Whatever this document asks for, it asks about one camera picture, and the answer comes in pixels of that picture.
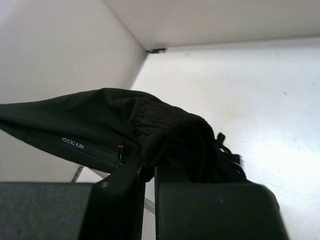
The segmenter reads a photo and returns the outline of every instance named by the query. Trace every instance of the black fabric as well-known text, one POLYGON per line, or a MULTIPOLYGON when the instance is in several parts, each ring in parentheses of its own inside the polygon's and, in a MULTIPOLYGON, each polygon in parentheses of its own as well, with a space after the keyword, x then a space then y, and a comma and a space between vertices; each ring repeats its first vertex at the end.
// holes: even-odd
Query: black fabric
POLYGON ((0 128, 26 143, 103 172, 116 169, 119 143, 126 161, 144 170, 162 158, 192 182, 245 182, 240 156, 215 139, 200 116, 145 92, 103 88, 48 100, 1 104, 0 128))

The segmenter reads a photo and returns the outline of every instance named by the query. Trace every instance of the white wall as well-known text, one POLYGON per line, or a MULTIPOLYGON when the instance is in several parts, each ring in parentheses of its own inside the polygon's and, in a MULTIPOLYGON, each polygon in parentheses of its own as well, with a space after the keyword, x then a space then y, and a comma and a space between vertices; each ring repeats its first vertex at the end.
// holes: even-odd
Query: white wall
POLYGON ((320 239, 320 38, 169 48, 148 55, 133 89, 223 132, 291 239, 320 239))
MULTIPOLYGON (((101 0, 0 0, 0 104, 130 88, 144 59, 101 0)), ((76 169, 0 131, 0 181, 70 181, 76 169)))
POLYGON ((320 35, 318 0, 104 0, 146 48, 320 35))

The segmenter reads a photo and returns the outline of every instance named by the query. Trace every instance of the zipper pull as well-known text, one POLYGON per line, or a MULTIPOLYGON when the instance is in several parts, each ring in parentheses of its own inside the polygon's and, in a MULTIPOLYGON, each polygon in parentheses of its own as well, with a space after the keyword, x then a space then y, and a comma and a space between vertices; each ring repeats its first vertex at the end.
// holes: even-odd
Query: zipper pull
POLYGON ((116 168, 119 169, 125 163, 125 140, 118 144, 118 154, 116 157, 116 168))

